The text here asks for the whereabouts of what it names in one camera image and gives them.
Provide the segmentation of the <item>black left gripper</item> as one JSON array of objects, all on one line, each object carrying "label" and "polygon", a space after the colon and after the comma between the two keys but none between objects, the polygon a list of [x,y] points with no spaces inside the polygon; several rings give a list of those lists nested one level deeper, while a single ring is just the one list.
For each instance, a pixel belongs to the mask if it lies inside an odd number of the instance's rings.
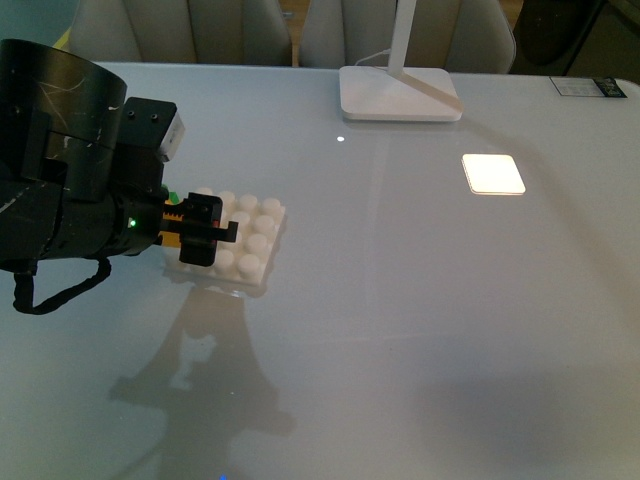
[{"label": "black left gripper", "polygon": [[[168,190],[162,186],[163,171],[164,163],[152,148],[116,146],[108,183],[115,216],[102,254],[135,256],[157,241],[168,198]],[[220,226],[223,202],[214,195],[190,192],[183,207],[179,260],[210,267],[217,244],[234,243],[239,224],[231,221],[226,228]]]}]

